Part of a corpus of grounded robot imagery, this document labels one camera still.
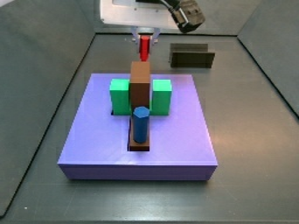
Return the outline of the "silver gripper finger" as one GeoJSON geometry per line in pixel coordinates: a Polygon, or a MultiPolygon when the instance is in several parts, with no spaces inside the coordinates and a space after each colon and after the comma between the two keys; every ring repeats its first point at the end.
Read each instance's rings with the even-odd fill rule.
{"type": "Polygon", "coordinates": [[[131,27],[131,33],[132,33],[132,40],[135,41],[136,44],[139,44],[139,33],[137,33],[137,27],[132,26],[131,27]]]}

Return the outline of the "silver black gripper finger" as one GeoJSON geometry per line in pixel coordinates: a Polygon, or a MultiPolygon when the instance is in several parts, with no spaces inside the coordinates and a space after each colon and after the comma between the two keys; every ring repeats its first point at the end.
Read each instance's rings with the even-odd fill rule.
{"type": "Polygon", "coordinates": [[[157,37],[160,35],[160,28],[153,28],[153,34],[151,36],[151,45],[157,43],[157,37]]]}

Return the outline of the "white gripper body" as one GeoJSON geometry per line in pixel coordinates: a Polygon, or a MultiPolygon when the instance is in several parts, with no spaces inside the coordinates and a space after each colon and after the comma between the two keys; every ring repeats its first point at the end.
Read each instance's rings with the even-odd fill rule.
{"type": "Polygon", "coordinates": [[[108,25],[177,28],[169,11],[159,3],[141,3],[136,0],[100,0],[99,14],[100,20],[108,25]]]}

